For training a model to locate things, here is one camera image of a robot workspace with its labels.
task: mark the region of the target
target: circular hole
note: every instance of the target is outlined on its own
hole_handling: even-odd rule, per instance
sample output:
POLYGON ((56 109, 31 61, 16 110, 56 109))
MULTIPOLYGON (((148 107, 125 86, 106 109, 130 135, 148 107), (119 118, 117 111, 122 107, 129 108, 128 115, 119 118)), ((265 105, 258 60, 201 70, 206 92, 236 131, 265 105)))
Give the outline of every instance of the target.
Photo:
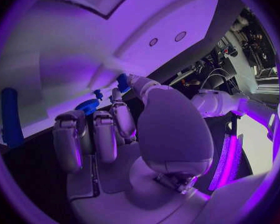
POLYGON ((157 38, 152 39, 152 40, 149 42, 149 46, 154 46, 154 45, 156 45, 157 41, 158 41, 157 38))
POLYGON ((180 32, 180 33, 178 33, 177 35, 176 35, 176 37, 175 37, 175 41, 177 42, 177 41, 180 41, 181 39, 183 39, 185 36, 186 36, 186 34, 187 34, 187 32, 185 32, 185 31, 182 31, 182 32, 180 32))

